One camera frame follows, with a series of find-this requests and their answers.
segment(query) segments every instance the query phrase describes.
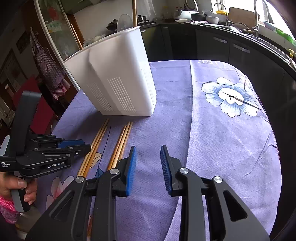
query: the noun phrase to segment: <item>flower center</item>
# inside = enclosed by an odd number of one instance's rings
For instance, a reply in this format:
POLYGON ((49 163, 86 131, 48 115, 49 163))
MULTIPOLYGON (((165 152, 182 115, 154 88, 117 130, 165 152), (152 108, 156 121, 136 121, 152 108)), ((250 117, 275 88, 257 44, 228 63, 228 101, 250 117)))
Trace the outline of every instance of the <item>flower center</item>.
POLYGON ((226 100, 229 104, 233 104, 235 102, 238 105, 242 105, 243 102, 241 100, 244 100, 244 98, 238 91, 231 88, 222 88, 218 92, 218 96, 222 100, 226 100))

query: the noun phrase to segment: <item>finger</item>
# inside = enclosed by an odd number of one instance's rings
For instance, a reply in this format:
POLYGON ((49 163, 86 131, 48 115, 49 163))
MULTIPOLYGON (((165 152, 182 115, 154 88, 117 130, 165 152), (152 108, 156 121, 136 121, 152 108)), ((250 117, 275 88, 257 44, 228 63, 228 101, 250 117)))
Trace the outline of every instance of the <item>finger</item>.
POLYGON ((25 187, 27 187, 27 182, 19 177, 6 175, 4 177, 4 186, 7 190, 24 189, 25 187))
POLYGON ((35 201, 36 200, 36 192, 32 192, 30 194, 25 194, 24 195, 24 201, 29 202, 29 201, 35 201))
POLYGON ((35 179, 33 179, 31 182, 28 183, 27 188, 26 188, 26 193, 30 194, 32 192, 37 191, 37 182, 35 179))

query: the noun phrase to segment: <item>window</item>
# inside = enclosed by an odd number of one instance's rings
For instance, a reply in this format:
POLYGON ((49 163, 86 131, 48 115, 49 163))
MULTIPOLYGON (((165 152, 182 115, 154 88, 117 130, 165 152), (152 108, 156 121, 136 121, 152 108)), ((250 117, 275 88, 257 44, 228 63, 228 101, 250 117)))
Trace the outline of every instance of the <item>window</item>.
MULTIPOLYGON (((249 10, 254 12, 254 0, 211 0, 212 6, 213 6, 213 12, 217 10, 224 10, 224 7, 221 4, 217 4, 214 6, 216 2, 221 2, 224 3, 226 6, 227 13, 229 12, 230 7, 236 7, 236 8, 241 8, 245 10, 249 10)), ((292 36, 293 39, 295 39, 285 23, 285 21, 282 19, 280 14, 277 12, 277 10, 267 1, 265 1, 267 4, 267 7, 269 9, 270 16, 272 17, 272 20, 274 22, 274 26, 282 30, 284 33, 292 36)), ((268 14, 267 14, 267 9, 265 5, 263 4, 262 0, 258 0, 256 3, 257 7, 257 13, 260 15, 259 21, 263 22, 265 20, 268 20, 268 14)))

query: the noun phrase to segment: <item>kitchen faucet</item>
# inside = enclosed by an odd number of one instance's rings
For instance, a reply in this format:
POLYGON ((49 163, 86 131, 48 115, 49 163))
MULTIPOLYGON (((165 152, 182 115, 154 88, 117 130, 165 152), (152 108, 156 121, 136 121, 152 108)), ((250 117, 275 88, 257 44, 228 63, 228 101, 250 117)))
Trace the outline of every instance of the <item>kitchen faucet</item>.
POLYGON ((229 23, 228 23, 228 17, 227 17, 227 11, 226 11, 226 7, 225 7, 225 5, 224 5, 223 3, 217 2, 217 3, 214 4, 214 6, 215 6, 216 4, 221 4, 221 5, 224 6, 224 8, 225 8, 225 12, 226 12, 226 26, 229 26, 229 23))
MULTIPOLYGON (((254 32, 255 32, 254 33, 255 34, 255 37, 259 38, 259 25, 258 25, 258 14, 257 14, 256 2, 257 2, 257 0, 254 0, 255 27, 253 29, 254 29, 254 32)), ((266 10, 267 10, 267 22, 269 22, 269 16, 270 16, 270 14, 269 14, 268 6, 267 6, 267 4, 266 4, 266 2, 264 0, 262 0, 262 2, 263 2, 263 4, 266 7, 266 10)))

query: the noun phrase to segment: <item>cabinet handle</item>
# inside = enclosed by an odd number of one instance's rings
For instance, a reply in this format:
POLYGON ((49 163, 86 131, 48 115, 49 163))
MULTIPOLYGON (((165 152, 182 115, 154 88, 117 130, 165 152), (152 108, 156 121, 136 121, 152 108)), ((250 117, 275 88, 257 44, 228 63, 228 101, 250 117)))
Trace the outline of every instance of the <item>cabinet handle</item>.
POLYGON ((239 49, 239 50, 241 50, 241 51, 244 51, 244 52, 246 52, 246 53, 250 53, 250 50, 248 50, 248 49, 244 49, 244 48, 242 48, 242 47, 240 47, 240 46, 238 46, 238 45, 236 45, 236 44, 233 44, 233 47, 235 47, 235 48, 237 48, 237 49, 239 49))
POLYGON ((219 41, 219 42, 221 42, 221 43, 225 43, 225 44, 227 44, 227 43, 228 43, 228 41, 227 41, 227 40, 218 39, 218 38, 216 38, 216 37, 213 37, 213 39, 214 39, 214 40, 217 40, 217 41, 219 41))

